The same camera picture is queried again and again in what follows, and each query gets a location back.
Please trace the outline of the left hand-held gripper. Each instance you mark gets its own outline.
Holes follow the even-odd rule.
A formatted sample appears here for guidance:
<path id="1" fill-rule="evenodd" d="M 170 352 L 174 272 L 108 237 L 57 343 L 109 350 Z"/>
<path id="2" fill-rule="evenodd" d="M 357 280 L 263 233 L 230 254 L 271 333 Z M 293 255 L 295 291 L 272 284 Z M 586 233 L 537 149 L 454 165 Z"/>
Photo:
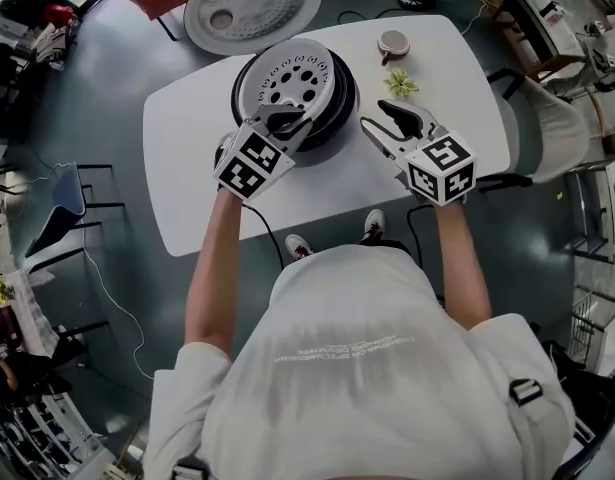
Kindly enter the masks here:
<path id="1" fill-rule="evenodd" d="M 304 113 L 290 104 L 260 106 L 220 139 L 213 178 L 244 202 L 266 191 L 296 165 L 293 155 L 313 127 Z"/>

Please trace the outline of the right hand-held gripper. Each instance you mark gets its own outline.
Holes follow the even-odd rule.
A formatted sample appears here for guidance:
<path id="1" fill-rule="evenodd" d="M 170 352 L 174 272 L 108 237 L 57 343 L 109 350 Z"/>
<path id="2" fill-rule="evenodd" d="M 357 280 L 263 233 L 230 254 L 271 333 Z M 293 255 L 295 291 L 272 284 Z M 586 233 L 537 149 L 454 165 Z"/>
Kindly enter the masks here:
<path id="1" fill-rule="evenodd" d="M 399 168 L 406 189 L 435 205 L 463 200 L 476 185 L 476 156 L 463 137 L 448 131 L 425 108 L 382 99 L 378 107 L 403 134 L 403 141 L 374 119 L 361 117 L 364 134 Z"/>

